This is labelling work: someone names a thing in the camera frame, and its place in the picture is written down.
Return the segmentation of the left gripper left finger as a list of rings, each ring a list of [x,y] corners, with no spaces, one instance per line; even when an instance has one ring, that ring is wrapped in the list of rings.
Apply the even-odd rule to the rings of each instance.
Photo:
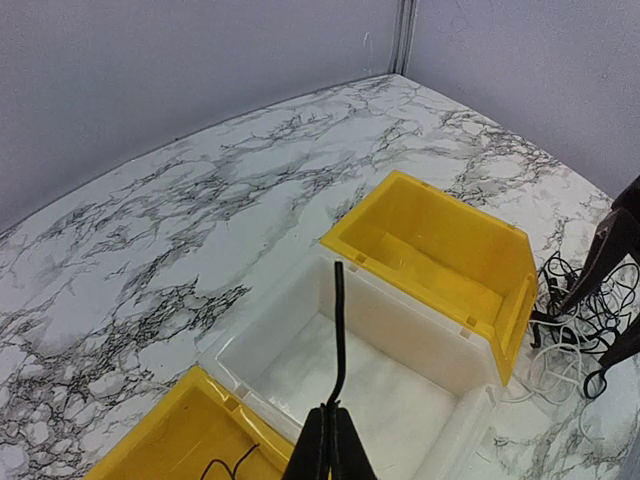
[[[330,432],[328,408],[320,405],[311,409],[284,471],[284,480],[329,478]]]

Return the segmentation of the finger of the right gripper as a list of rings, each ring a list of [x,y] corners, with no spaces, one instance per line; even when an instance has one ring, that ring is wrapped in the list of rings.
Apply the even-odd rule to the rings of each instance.
[[[611,368],[639,353],[639,324],[640,319],[634,319],[615,339],[614,343],[599,359],[599,364],[602,368]]]
[[[564,298],[560,312],[577,306],[627,255],[639,263],[639,221],[629,210],[616,208],[598,224],[580,276]]]

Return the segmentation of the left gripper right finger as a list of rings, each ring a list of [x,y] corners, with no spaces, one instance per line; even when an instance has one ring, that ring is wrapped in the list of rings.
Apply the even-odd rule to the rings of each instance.
[[[333,480],[375,480],[375,473],[346,408],[329,410],[329,472]]]

